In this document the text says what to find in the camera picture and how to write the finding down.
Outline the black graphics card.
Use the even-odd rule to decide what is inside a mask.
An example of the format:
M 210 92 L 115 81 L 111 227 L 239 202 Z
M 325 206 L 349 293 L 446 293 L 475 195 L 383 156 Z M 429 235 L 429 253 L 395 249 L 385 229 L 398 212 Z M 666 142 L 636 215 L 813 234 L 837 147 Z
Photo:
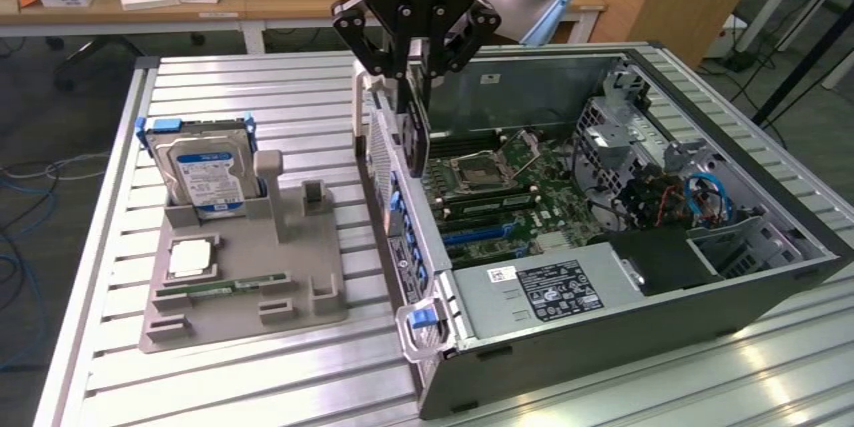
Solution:
M 401 146 L 409 173 L 421 178 L 425 173 L 430 148 L 429 101 L 431 78 L 427 72 L 429 41 L 410 43 L 406 77 L 397 88 L 395 115 Z

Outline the metal socket cover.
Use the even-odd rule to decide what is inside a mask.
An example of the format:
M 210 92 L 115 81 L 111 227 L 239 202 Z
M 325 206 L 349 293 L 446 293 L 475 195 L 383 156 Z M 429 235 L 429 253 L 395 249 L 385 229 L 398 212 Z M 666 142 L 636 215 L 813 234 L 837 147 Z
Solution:
M 530 128 L 521 129 L 506 141 L 499 149 L 501 157 L 517 177 L 540 159 L 540 137 Z

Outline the CPU socket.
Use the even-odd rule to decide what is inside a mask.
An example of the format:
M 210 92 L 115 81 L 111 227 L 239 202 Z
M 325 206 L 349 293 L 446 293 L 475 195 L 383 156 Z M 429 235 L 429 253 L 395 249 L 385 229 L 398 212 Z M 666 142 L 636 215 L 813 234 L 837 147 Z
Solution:
M 450 160 L 457 188 L 461 193 L 477 193 L 507 189 L 514 181 L 502 169 L 498 156 L 491 151 L 482 151 Z

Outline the installed RAM stick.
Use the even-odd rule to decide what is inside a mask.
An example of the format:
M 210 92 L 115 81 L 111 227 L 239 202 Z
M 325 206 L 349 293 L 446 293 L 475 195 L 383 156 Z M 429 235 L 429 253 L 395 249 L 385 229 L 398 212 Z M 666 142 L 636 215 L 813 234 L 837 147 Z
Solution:
M 517 193 L 491 197 L 458 200 L 446 203 L 441 209 L 443 220 L 457 220 L 513 212 L 536 207 L 542 197 L 534 193 Z

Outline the hard disk with blue carrier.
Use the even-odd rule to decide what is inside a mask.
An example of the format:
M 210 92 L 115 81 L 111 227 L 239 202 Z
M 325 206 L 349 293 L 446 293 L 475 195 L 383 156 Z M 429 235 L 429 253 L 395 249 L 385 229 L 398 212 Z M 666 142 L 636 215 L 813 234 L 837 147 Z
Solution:
M 155 161 L 173 206 L 190 206 L 202 220 L 241 217 L 265 193 L 254 170 L 257 124 L 251 115 L 213 121 L 135 121 L 135 135 Z

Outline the green motherboard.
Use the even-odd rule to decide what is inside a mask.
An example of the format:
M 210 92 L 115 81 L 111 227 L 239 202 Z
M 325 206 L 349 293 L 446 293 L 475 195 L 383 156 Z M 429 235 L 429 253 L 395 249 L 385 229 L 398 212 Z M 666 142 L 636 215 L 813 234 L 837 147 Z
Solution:
M 514 177 L 499 149 L 524 128 L 537 132 L 542 155 Z M 461 193 L 455 190 L 450 160 L 482 151 L 495 153 L 514 185 L 502 190 Z M 570 139 L 557 139 L 548 131 L 533 126 L 434 138 L 423 176 L 414 178 L 406 164 L 398 164 L 393 174 L 393 207 L 402 215 L 403 240 L 411 247 L 413 260 L 441 272 L 540 255 L 560 248 L 585 246 L 602 233 L 604 227 L 592 212 L 589 197 L 574 179 L 573 154 Z M 534 193 L 542 199 L 529 209 L 457 220 L 442 219 L 441 209 L 446 203 L 517 193 Z M 513 226 L 505 238 L 453 246 L 443 244 L 442 235 L 446 233 L 505 224 Z

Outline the blue expansion slot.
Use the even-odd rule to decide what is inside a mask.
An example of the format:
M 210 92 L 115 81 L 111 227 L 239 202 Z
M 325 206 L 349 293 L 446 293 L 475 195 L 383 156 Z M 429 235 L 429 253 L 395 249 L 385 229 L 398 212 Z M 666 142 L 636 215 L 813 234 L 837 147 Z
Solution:
M 513 231 L 511 225 L 497 225 L 466 231 L 450 232 L 442 235 L 442 241 L 446 246 L 461 245 L 482 240 L 505 238 Z

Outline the wooden desk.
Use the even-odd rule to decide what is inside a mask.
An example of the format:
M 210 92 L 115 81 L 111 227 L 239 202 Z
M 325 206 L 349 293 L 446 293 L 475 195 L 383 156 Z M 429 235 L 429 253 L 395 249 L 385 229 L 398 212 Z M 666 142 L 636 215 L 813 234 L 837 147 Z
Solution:
M 329 27 L 334 1 L 221 0 L 127 11 L 121 0 L 71 8 L 23 7 L 19 0 L 0 0 L 0 37 L 238 31 L 247 52 L 263 54 L 267 30 Z

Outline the black office chair base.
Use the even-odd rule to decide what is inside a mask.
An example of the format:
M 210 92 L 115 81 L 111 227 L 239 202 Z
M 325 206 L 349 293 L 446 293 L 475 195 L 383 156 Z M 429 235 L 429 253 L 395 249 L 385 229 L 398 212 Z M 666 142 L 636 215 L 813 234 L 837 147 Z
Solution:
M 143 50 L 125 35 L 111 34 L 95 36 L 56 66 L 52 75 L 52 84 L 58 91 L 70 92 L 74 90 L 75 82 L 70 77 L 70 72 L 110 46 L 121 47 L 134 57 L 145 56 Z

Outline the gray parts rack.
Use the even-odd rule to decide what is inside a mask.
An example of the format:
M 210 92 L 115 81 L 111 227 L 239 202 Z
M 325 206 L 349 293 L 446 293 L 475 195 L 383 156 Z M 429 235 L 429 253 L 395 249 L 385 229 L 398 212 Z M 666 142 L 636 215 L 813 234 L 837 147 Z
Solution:
M 315 328 L 349 316 L 334 195 L 321 180 L 283 188 L 278 151 L 254 156 L 265 194 L 241 217 L 202 220 L 189 206 L 166 209 L 155 252 L 139 348 L 155 353 L 262 334 Z M 211 266 L 171 278 L 175 243 L 205 239 Z M 163 288 L 286 273 L 257 291 L 217 297 L 157 297 Z

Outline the silver CPU chip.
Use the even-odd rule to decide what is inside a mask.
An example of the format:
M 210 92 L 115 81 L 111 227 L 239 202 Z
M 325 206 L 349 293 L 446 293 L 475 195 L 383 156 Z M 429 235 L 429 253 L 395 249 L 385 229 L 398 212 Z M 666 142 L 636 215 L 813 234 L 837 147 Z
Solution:
M 185 278 L 202 275 L 211 266 L 213 246 L 205 239 L 174 244 L 170 256 L 169 276 Z

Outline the black plastic shroud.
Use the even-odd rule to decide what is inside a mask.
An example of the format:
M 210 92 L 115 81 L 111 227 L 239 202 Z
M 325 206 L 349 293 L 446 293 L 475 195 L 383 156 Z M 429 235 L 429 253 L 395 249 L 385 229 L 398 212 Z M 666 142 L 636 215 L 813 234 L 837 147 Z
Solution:
M 701 259 L 682 228 L 660 227 L 612 233 L 608 242 L 644 278 L 641 290 L 646 296 L 722 280 Z

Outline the green RAM stick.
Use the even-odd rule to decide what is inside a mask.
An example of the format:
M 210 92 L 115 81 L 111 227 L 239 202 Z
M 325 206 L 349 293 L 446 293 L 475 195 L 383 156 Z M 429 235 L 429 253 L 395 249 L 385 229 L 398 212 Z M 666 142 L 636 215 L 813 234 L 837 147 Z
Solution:
M 189 295 L 190 297 L 217 297 L 257 291 L 261 285 L 274 281 L 287 280 L 286 273 L 249 277 L 235 280 L 219 280 L 179 287 L 163 288 L 155 291 L 157 297 Z

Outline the gray power supply unit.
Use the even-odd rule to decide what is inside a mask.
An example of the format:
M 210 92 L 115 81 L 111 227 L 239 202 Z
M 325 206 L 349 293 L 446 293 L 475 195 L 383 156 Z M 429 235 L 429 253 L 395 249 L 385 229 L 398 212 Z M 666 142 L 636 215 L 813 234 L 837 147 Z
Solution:
M 455 270 L 453 286 L 479 339 L 576 322 L 645 299 L 608 243 Z

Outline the gray metal disk bay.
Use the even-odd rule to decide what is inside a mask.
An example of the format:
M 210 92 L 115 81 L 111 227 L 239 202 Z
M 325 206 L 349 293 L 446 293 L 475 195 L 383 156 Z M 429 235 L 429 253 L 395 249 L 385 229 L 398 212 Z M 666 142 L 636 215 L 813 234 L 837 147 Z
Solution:
M 784 232 L 762 217 L 713 229 L 697 227 L 688 236 L 725 279 L 805 260 Z

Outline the open PC case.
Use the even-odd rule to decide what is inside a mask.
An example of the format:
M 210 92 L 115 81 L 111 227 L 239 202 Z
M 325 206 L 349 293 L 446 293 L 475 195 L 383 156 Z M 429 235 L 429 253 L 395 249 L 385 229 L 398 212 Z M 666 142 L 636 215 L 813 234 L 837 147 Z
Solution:
M 762 217 L 805 260 L 701 287 L 646 296 L 576 322 L 479 339 L 454 299 L 451 269 L 411 258 L 393 207 L 393 174 L 406 164 L 397 82 L 354 76 L 355 154 L 394 325 L 425 419 L 471 416 L 505 399 L 676 349 L 741 333 L 773 308 L 854 263 L 854 208 L 836 200 L 740 109 L 664 47 L 589 44 L 483 51 L 434 81 L 430 143 L 442 135 L 540 128 L 574 145 L 574 179 L 608 235 L 686 231 Z M 429 308 L 435 326 L 413 330 Z

